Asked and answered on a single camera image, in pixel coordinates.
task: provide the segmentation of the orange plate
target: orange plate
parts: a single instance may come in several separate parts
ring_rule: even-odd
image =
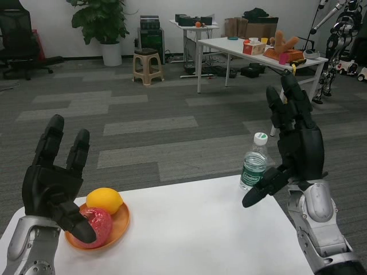
[[[85,208],[87,208],[86,204],[83,204],[80,206],[80,210],[83,210]],[[73,246],[76,249],[80,249],[84,251],[94,251],[94,250],[100,250],[100,249],[107,248],[113,245],[119,238],[121,238],[127,229],[127,226],[130,222],[130,212],[128,210],[127,205],[123,203],[120,206],[119,210],[111,217],[112,217],[112,220],[114,221],[114,224],[112,225],[112,232],[106,244],[101,247],[92,248],[92,249],[82,248],[81,246],[75,243],[74,236],[70,234],[69,232],[65,232],[65,238],[67,239],[68,243],[71,246]]]

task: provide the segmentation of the red apple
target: red apple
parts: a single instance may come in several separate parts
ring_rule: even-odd
[[[75,238],[75,242],[83,248],[99,248],[103,246],[112,231],[111,215],[101,208],[85,208],[80,214],[88,219],[89,224],[94,229],[97,240],[92,243],[85,243]]]

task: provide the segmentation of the plastic bottle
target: plastic bottle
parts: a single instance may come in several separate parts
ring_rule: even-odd
[[[245,155],[241,174],[240,185],[245,190],[251,189],[263,177],[268,160],[267,141],[268,135],[265,133],[256,133],[253,137],[253,145]]]

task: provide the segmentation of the yellow lemon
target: yellow lemon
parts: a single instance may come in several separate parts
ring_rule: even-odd
[[[123,204],[120,194],[111,188],[98,188],[87,196],[87,206],[102,208],[111,215],[115,214]]]

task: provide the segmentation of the white table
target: white table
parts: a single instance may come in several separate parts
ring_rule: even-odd
[[[56,274],[312,275],[296,231],[273,197],[245,209],[239,176],[121,192],[131,211],[122,239],[81,252],[64,233]],[[78,205],[85,202],[77,198]],[[0,240],[0,274],[19,209]]]
[[[198,40],[201,39],[201,33],[202,32],[207,32],[208,30],[219,29],[219,27],[217,25],[208,25],[208,26],[205,26],[205,27],[195,27],[195,26],[184,27],[184,26],[179,26],[178,23],[175,20],[170,20],[170,22],[172,24],[174,24],[176,27],[183,30],[183,51],[184,51],[183,60],[172,61],[171,63],[187,62],[187,60],[185,60],[185,45],[186,45],[186,39],[188,39],[188,31],[196,33],[195,42],[197,42]],[[180,78],[197,77],[199,75],[198,72],[200,72],[200,71],[198,70],[198,61],[199,61],[199,59],[198,59],[198,54],[199,54],[198,48],[199,47],[196,47],[196,54],[195,54],[195,74],[184,75],[184,76],[181,76]]]
[[[290,70],[293,71],[293,68],[289,65],[280,65],[278,60],[274,60],[271,59],[269,57],[263,56],[262,54],[259,55],[255,55],[255,56],[251,56],[248,54],[244,54],[243,52],[243,39],[238,39],[238,40],[228,40],[226,37],[223,38],[213,38],[213,39],[206,39],[206,40],[199,40],[198,41],[198,71],[201,71],[201,60],[202,60],[202,48],[204,46],[207,46],[209,48],[212,49],[217,49],[220,50],[221,52],[227,53],[228,54],[228,59],[227,59],[227,75],[225,78],[225,86],[228,86],[228,78],[229,78],[229,64],[231,63],[231,56],[238,56],[241,57],[243,59],[249,60],[251,62],[255,62],[255,63],[261,63],[263,65],[275,68],[275,69],[279,69],[279,70]],[[305,64],[302,64],[300,66],[297,67],[297,69],[302,69],[305,67],[309,67],[309,66],[313,66],[313,65],[317,65],[317,70],[316,73],[314,75],[314,77],[306,79],[306,80],[302,80],[299,82],[299,84],[304,84],[304,83],[309,83],[309,82],[313,82],[311,89],[308,91],[308,96],[310,101],[312,100],[312,98],[315,95],[316,92],[316,88],[320,79],[320,75],[322,73],[322,68],[324,66],[324,63],[327,61],[326,58],[322,58],[319,57],[317,59],[307,59]],[[197,92],[200,93],[201,92],[201,77],[198,76],[198,80],[197,80]],[[284,90],[282,89],[282,92],[280,94],[280,99],[284,101],[285,96],[284,96]],[[271,128],[271,132],[270,135],[274,136],[276,129],[274,128],[274,126]]]

